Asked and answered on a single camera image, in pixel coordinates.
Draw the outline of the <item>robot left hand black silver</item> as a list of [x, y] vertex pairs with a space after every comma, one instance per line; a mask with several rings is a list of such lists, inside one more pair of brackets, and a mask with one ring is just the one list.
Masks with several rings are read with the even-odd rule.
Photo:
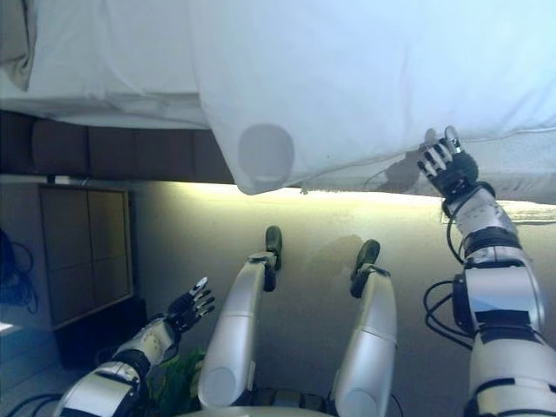
[[167, 321], [179, 334], [215, 310], [215, 297], [208, 288], [208, 277], [202, 277], [187, 293], [180, 295], [168, 307]]

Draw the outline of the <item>robot right hand black silver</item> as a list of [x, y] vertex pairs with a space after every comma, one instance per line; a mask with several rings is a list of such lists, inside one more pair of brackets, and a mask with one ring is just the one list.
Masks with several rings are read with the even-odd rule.
[[447, 126], [441, 135], [433, 128], [426, 131], [418, 149], [417, 166], [447, 199], [464, 195], [478, 181], [478, 165], [463, 149], [453, 126]]

